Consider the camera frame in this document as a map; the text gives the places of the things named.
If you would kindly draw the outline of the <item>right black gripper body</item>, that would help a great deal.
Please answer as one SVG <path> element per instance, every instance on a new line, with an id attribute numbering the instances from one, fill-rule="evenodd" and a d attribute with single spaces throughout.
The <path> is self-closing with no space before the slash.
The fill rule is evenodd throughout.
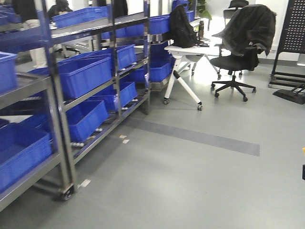
<path id="1" fill-rule="evenodd" d="M 305 180 L 305 164 L 302 165 L 302 179 Z"/>

